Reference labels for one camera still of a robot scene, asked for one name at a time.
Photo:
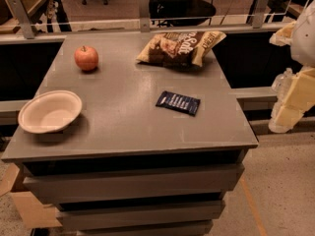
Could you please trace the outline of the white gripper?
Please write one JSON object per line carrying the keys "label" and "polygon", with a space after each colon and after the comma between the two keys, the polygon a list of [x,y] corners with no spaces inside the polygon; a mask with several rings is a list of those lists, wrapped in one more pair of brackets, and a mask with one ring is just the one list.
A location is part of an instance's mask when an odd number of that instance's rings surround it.
{"label": "white gripper", "polygon": [[[269,42],[276,46],[291,45],[296,21],[276,31]],[[283,101],[273,107],[269,129],[274,133],[286,133],[303,117],[304,112],[315,105],[315,69],[303,67],[291,79],[291,85]]]}

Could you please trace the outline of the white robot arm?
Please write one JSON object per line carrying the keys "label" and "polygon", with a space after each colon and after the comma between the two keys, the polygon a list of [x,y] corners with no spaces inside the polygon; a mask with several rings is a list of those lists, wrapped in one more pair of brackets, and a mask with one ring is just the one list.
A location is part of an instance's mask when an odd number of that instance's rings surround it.
{"label": "white robot arm", "polygon": [[286,133],[315,105],[315,1],[295,22],[274,33],[270,42],[288,45],[292,60],[302,65],[296,74],[287,68],[272,84],[278,101],[272,110],[269,129]]}

